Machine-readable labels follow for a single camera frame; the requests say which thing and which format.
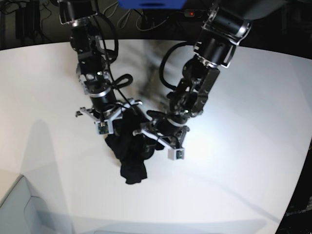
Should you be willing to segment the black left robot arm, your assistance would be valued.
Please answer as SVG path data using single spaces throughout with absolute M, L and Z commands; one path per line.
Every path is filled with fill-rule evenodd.
M 159 78 L 171 90 L 167 94 L 169 109 L 156 121 L 155 128 L 171 147 L 181 148 L 189 130 L 186 122 L 203 112 L 208 94 L 220 74 L 219 67 L 230 65 L 237 46 L 250 32 L 252 21 L 266 17 L 284 4 L 284 0 L 215 1 L 193 45 L 194 56 L 184 65 L 183 77 L 177 86 L 165 81 L 165 63 L 175 49 L 188 43 L 176 44 L 165 54 Z

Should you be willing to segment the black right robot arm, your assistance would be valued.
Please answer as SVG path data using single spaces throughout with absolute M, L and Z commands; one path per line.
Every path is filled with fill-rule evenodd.
M 76 115 L 90 114 L 104 118 L 110 110 L 130 109 L 134 111 L 129 99 L 117 100 L 114 91 L 132 83 L 133 78 L 125 74 L 114 79 L 110 66 L 116 61 L 119 52 L 117 31 L 111 21 L 100 12 L 96 0 L 58 1 L 61 24 L 72 26 L 70 45 L 78 56 L 80 83 L 92 102 L 90 109 L 80 108 Z M 101 18 L 113 33 L 114 49 L 106 47 L 104 33 L 98 22 Z

